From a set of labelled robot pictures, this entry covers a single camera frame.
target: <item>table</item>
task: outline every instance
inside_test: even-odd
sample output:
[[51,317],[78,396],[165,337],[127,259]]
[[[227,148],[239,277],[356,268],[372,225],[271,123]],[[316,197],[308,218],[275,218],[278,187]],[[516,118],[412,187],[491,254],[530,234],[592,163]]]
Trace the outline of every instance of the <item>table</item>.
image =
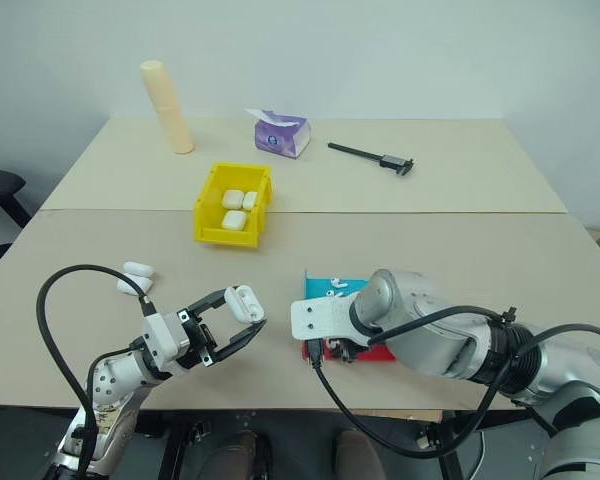
[[[497,310],[514,305],[519,321],[538,326],[600,325],[600,251],[565,214],[274,213],[260,247],[242,250],[193,242],[190,212],[42,211],[0,263],[0,404],[76,405],[37,332],[38,288],[67,265],[121,267],[130,259],[155,266],[150,296],[161,311],[247,283],[269,318],[235,357],[170,380],[145,408],[334,408],[290,334],[289,305],[302,298],[305,269],[358,278],[381,267],[421,271],[451,302]],[[115,283],[81,272],[49,295],[50,328],[79,378],[97,354],[126,345],[140,331],[137,302]],[[227,311],[205,319],[220,344],[240,329]],[[596,340],[586,338],[600,346]],[[324,371],[351,408],[472,409],[484,392],[398,364],[333,362]],[[511,407],[503,397],[493,404]]]
[[[502,120],[311,120],[297,160],[257,150],[252,118],[189,119],[170,152],[154,118],[112,118],[43,209],[191,210],[214,162],[271,166],[271,212],[546,212],[565,207]],[[326,147],[412,157],[406,177]]]

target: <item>tissue box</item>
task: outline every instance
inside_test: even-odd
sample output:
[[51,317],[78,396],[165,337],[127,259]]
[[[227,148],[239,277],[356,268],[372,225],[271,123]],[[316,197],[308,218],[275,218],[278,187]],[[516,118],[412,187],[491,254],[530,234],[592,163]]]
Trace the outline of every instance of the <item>tissue box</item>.
[[264,115],[256,115],[259,118],[255,127],[256,148],[298,158],[311,139],[311,127],[307,119],[276,115],[267,110],[260,110],[259,113]]

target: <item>floor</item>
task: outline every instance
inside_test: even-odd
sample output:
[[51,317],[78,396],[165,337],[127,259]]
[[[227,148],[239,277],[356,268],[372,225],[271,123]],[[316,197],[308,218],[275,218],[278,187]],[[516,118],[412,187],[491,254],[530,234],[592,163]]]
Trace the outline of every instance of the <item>floor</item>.
[[[182,479],[194,479],[205,455],[244,428],[264,432],[271,439],[274,480],[333,479],[331,440],[335,433],[349,427],[342,415],[330,412],[212,411],[195,415],[210,420],[211,434],[187,450]],[[418,424],[371,417],[365,421],[392,441],[414,448]],[[31,409],[0,407],[0,480],[42,478],[68,423],[65,418]],[[533,479],[546,442],[546,434],[531,421],[487,430],[486,455],[475,479]],[[157,478],[165,444],[166,435],[153,439],[136,434],[111,478]],[[479,444],[479,436],[474,434],[458,451],[465,476],[476,463]],[[411,460],[382,447],[378,447],[378,453],[387,480],[442,478],[437,460]]]

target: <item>black chair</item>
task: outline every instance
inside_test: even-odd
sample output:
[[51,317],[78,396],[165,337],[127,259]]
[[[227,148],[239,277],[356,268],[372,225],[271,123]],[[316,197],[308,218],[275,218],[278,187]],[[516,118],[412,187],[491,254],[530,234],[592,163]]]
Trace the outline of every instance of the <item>black chair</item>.
[[[25,183],[19,175],[0,170],[0,206],[22,228],[31,220],[31,216],[20,205],[14,194],[24,187]],[[10,243],[0,245],[0,258],[10,246]]]

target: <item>black cable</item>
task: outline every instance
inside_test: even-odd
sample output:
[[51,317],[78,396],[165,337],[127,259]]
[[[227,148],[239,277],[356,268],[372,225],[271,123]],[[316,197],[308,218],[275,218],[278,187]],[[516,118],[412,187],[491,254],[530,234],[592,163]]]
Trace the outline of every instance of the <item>black cable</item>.
[[91,461],[91,457],[93,456],[93,450],[95,449],[95,443],[98,435],[98,425],[96,422],[95,414],[93,412],[93,402],[90,401],[90,397],[82,389],[82,386],[76,379],[75,375],[73,375],[73,372],[65,362],[64,358],[62,357],[62,354],[60,353],[60,350],[58,349],[58,346],[53,340],[53,336],[51,335],[51,331],[49,330],[49,325],[47,324],[45,306],[47,301],[47,295],[49,294],[51,286],[58,279],[64,277],[65,275],[81,270],[90,270],[106,273],[126,282],[138,294],[138,300],[140,301],[143,315],[146,316],[150,315],[151,313],[155,313],[155,308],[153,307],[153,304],[148,301],[147,296],[136,282],[131,280],[129,277],[123,275],[122,273],[117,272],[116,270],[107,267],[101,267],[99,265],[83,264],[63,268],[62,270],[59,270],[53,275],[51,275],[42,284],[42,287],[40,287],[40,291],[38,292],[38,298],[36,300],[36,317],[38,320],[38,329],[40,330],[40,335],[42,336],[42,340],[47,346],[47,350],[49,351],[51,358],[53,358],[53,361],[56,363],[58,369],[60,370],[60,373],[62,373],[62,376],[65,378],[65,380],[71,387],[71,390],[73,390],[73,393],[75,393],[75,395],[78,397],[78,400],[80,401],[80,404],[82,405],[85,411],[85,424],[83,429],[84,438],[82,440],[83,446],[80,452],[78,472],[76,473],[77,480],[82,480],[86,476],[86,471],[89,467],[89,461]]
[[424,452],[417,451],[417,450],[408,450],[403,447],[400,447],[399,445],[391,443],[388,440],[385,440],[384,438],[380,437],[377,433],[375,433],[373,430],[370,430],[366,425],[364,425],[344,405],[344,403],[342,403],[342,401],[340,400],[338,395],[334,392],[333,388],[331,388],[331,385],[329,384],[328,380],[322,373],[322,368],[321,368],[322,340],[317,340],[318,342],[320,342],[319,344],[312,344],[312,342],[314,342],[315,340],[309,340],[308,352],[309,352],[309,356],[311,359],[311,365],[314,368],[314,370],[316,371],[316,374],[318,375],[318,378],[320,379],[320,382],[324,386],[325,390],[327,391],[329,396],[333,399],[333,401],[338,406],[338,408],[342,411],[342,413],[351,421],[351,423],[353,423],[356,427],[358,427],[358,429],[360,429],[360,431],[362,431],[363,433],[368,435],[371,439],[375,440],[380,445],[391,450],[392,452],[398,453],[400,455],[403,455],[403,456],[409,457],[409,458],[431,459],[431,458],[438,458],[438,457],[447,455],[448,453],[452,452],[453,450],[458,448],[469,437],[469,435],[471,435],[475,431],[476,427],[480,424],[480,422],[484,418],[484,415],[486,414],[486,412],[489,408],[489,405],[493,401],[493,398],[495,397],[496,393],[500,389],[500,386],[504,382],[514,358],[521,357],[522,355],[527,353],[529,350],[531,350],[534,347],[537,347],[541,342],[544,342],[551,337],[554,337],[556,335],[566,333],[566,332],[576,332],[576,331],[591,332],[591,333],[596,333],[596,334],[600,335],[599,327],[595,327],[593,325],[575,323],[575,324],[566,324],[566,325],[560,325],[557,327],[549,328],[549,329],[531,337],[524,344],[522,344],[513,355],[511,355],[509,358],[507,358],[505,363],[502,365],[502,367],[498,371],[498,374],[496,375],[496,377],[493,379],[493,381],[489,385],[489,388],[487,389],[486,393],[482,397],[482,400],[480,401],[480,405],[478,406],[478,408],[472,415],[471,420],[469,421],[469,423],[467,423],[467,425],[465,425],[465,427],[458,434],[458,436],[456,438],[454,438],[447,445],[442,446],[442,448],[440,448],[440,449],[424,451]]
[[389,338],[397,337],[398,335],[410,332],[412,330],[415,330],[416,328],[429,325],[430,323],[437,322],[438,320],[442,320],[443,318],[450,317],[451,315],[458,315],[460,313],[475,313],[478,315],[484,315],[485,317],[489,317],[491,320],[497,323],[501,323],[504,318],[503,314],[496,313],[493,310],[489,310],[488,308],[474,307],[471,305],[458,305],[455,307],[444,308],[437,312],[430,313],[429,315],[425,315],[424,317],[420,317],[417,320],[413,320],[412,322],[405,323],[404,325],[400,325],[399,327],[395,327],[391,330],[387,330],[386,332],[374,335],[371,338],[369,338],[367,345],[371,346],[380,342],[384,342]]

